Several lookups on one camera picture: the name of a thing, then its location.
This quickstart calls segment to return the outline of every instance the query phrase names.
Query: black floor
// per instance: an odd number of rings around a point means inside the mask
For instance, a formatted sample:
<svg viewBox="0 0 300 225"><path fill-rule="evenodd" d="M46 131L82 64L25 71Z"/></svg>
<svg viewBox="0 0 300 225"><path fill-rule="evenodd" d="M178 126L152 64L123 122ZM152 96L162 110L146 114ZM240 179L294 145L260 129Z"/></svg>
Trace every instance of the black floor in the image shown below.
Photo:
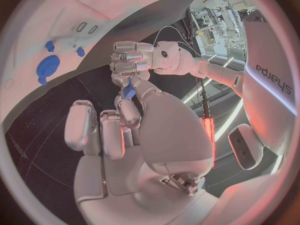
<svg viewBox="0 0 300 225"><path fill-rule="evenodd" d="M180 99L195 86L191 75L158 75L150 81L161 90ZM64 128L72 103L89 100L97 113L114 109L120 88L111 81L108 66L75 76L33 101L13 122L5 134L11 156L26 185L56 216L69 225L85 224L78 211L73 180L82 152L73 151L64 142ZM134 97L133 100L141 109ZM1 224L32 224L12 200L6 188L1 198Z"/></svg>

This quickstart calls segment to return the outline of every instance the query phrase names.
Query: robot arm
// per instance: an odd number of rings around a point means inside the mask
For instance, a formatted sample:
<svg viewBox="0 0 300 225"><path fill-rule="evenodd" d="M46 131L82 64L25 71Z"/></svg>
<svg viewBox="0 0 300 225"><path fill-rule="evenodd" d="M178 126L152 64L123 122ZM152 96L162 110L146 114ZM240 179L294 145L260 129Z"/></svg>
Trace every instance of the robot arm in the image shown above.
<svg viewBox="0 0 300 225"><path fill-rule="evenodd" d="M190 73L198 78L208 77L224 84L242 97L242 72L210 63L202 57L192 57L187 50L179 47L175 41L160 41L157 44L157 47L153 47L148 43L116 42L110 69L113 73L122 73L125 77L129 77L136 72L142 77L148 69L153 69L155 73L161 75L185 75ZM115 84L119 83L114 78L117 75L112 76L113 82ZM148 75L146 77L143 77L143 79L147 80L149 78Z"/></svg>

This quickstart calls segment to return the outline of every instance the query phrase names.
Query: robotic hand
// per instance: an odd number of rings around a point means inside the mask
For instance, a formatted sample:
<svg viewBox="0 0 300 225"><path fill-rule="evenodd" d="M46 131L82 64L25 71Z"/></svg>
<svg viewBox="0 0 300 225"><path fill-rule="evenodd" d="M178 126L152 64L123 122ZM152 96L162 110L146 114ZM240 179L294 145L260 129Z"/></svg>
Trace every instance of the robotic hand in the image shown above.
<svg viewBox="0 0 300 225"><path fill-rule="evenodd" d="M149 43L119 41L113 46L110 69L112 81L124 88L135 73L148 80L149 69L161 75L185 75L190 73L198 78L210 78L231 87L237 95L243 95L243 73L210 63L202 57L192 55L178 46L175 41L159 41L157 47Z"/></svg>

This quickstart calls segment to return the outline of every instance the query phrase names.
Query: red light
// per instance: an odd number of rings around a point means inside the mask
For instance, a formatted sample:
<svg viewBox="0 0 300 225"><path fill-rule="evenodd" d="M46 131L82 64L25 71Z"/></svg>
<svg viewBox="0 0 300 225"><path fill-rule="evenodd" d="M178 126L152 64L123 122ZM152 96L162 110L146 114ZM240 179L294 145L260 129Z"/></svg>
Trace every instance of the red light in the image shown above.
<svg viewBox="0 0 300 225"><path fill-rule="evenodd" d="M202 125L204 126L207 135L211 141L212 146L212 169L215 167L215 152L216 152L216 143L215 143L215 124L214 124L214 118L204 118L201 120Z"/></svg>

